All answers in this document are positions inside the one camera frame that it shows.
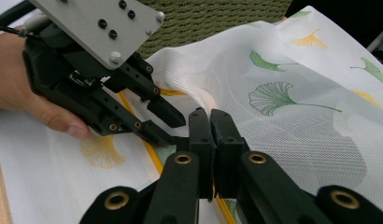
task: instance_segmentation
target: human hand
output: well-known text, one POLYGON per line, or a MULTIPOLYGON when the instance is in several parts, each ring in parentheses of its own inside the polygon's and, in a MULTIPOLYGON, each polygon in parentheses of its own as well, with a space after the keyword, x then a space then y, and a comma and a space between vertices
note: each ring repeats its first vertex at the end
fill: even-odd
POLYGON ((79 117, 31 91, 21 55, 24 44, 16 35, 0 35, 0 108, 25 110, 52 130, 87 138, 90 130, 79 117))

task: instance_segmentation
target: green woven background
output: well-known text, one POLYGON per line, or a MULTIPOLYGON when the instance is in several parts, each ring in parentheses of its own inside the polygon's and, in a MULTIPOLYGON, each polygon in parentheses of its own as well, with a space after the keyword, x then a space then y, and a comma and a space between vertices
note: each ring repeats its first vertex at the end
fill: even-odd
POLYGON ((165 13, 163 26, 138 52, 145 59, 164 47, 203 40, 252 21, 279 21, 291 0, 140 0, 165 13))

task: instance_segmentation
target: brass insert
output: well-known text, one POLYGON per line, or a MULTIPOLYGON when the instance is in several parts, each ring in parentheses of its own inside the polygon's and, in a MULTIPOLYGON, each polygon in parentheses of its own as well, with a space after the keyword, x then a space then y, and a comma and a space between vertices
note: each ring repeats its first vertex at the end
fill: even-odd
POLYGON ((267 159, 261 155, 261 154, 258 154, 258 153, 253 153, 253 154, 250 154, 248 159, 253 162, 253 163, 257 163, 257 164, 263 164, 267 161, 267 159))
POLYGON ((187 164, 192 161, 192 157, 189 155, 178 155, 175 157, 175 162, 178 164, 187 164))
POLYGON ((357 209, 360 207, 360 202, 358 202, 354 196, 341 190, 333 190, 331 192, 331 198, 338 205, 348 209, 357 209))
POLYGON ((110 124, 109 129, 110 129, 110 131, 114 132, 117 130, 117 125, 116 124, 110 124))
POLYGON ((128 194, 123 191, 116 191, 107 196, 105 200, 105 208, 107 210, 118 210, 125 206, 129 200, 130 196, 128 196, 128 194))

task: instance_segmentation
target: cable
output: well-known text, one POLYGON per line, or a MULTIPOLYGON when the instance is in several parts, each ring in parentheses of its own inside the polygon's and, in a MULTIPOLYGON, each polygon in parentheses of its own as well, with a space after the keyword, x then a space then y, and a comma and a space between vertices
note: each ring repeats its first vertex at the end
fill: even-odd
POLYGON ((12 22, 28 14, 35 8, 36 7, 32 5, 32 3, 30 3, 29 1, 25 0, 23 2, 20 2, 15 7, 12 7, 11 9, 7 10, 6 12, 0 15, 0 27, 9 26, 12 22))
POLYGON ((19 37, 40 38, 38 35, 34 35, 33 33, 30 33, 25 29, 18 30, 11 27, 0 26, 0 31, 18 35, 19 37))

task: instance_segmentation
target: yellow ginkgo leaf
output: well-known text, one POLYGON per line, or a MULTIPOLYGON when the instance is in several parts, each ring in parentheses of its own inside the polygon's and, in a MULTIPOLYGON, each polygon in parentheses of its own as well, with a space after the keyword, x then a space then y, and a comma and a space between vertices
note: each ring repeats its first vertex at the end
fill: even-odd
POLYGON ((114 136, 98 136, 92 134, 86 140, 81 141, 81 153, 92 165, 106 169, 122 164, 125 158, 119 155, 113 145, 114 136))
POLYGON ((320 29, 314 31, 311 35, 308 35, 301 39, 292 39, 291 43, 297 46, 310 46, 310 47, 319 47, 322 49, 327 49, 328 46, 326 46, 322 41, 320 41, 318 38, 314 36, 314 33, 318 32, 320 29))
POLYGON ((376 102, 376 100, 367 92, 362 92, 362 91, 352 91, 355 94, 361 96, 361 98, 369 101, 372 105, 377 106, 378 108, 381 108, 380 104, 376 102))

